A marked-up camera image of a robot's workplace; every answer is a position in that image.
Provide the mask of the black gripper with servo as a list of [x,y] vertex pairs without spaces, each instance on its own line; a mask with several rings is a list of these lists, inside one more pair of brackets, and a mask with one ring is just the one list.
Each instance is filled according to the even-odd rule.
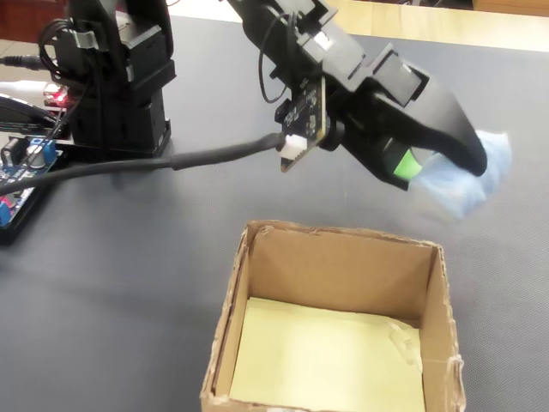
[[375,178],[401,190],[421,170],[412,147],[435,151],[480,176],[487,157],[455,96],[392,44],[376,56],[335,24],[299,38],[299,86],[324,81],[343,117],[343,147]]

